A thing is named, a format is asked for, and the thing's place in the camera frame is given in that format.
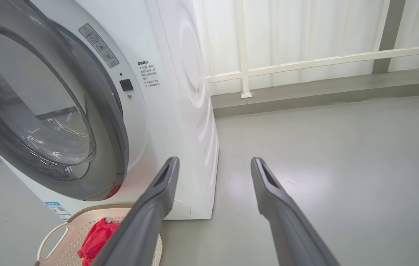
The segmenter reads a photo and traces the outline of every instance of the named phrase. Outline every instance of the gray vertical post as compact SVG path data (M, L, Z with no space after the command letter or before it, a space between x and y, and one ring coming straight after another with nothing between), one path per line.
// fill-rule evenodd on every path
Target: gray vertical post
M387 19L383 28L382 40L380 42L380 51L395 48L396 36L400 29L401 17L405 8L405 0L390 0ZM372 74L383 74L388 72L391 58L376 59L373 62Z

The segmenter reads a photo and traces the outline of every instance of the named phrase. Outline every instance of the concrete ledge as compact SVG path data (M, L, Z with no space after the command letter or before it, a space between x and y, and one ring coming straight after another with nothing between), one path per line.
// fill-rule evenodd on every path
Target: concrete ledge
M216 118L294 108L359 102L375 98L419 96L419 69L386 74L326 79L211 96Z

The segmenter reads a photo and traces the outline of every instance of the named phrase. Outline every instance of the red cloth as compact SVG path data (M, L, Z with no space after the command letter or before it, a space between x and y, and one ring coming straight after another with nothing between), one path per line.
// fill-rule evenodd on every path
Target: red cloth
M78 256L83 258L83 266L90 266L93 263L99 251L108 242L119 225L120 222L107 224L106 218L103 218L91 227L81 249L77 252Z

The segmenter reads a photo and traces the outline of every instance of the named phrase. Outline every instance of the white basket handle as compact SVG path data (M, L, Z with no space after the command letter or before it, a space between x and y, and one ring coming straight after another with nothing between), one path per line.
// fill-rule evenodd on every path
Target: white basket handle
M44 238L44 240L42 240L42 243L39 246L39 251L37 251L37 261L44 261L46 259L48 259L50 257L50 255L52 255L52 253L55 251L55 249L57 248L57 246L60 244L60 242L62 241L63 237L66 235L66 233L68 232L68 227L69 227L69 223L65 222L57 227L55 227L54 229L52 229L52 231L50 231ZM49 241L49 239L58 231L60 230L62 227L66 227L66 231L63 233L62 237L60 238L60 240L57 242L57 244L54 246L54 249L52 249L52 251L50 251L49 255L47 255L45 258L42 257L42 252L44 252L44 248L45 245L47 244L47 242Z

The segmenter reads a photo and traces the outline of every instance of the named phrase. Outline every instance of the washing machine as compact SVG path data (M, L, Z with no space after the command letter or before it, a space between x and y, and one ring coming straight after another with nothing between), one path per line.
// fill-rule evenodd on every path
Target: washing machine
M61 219L172 156L166 219L209 219L218 152L191 0L0 0L0 157Z

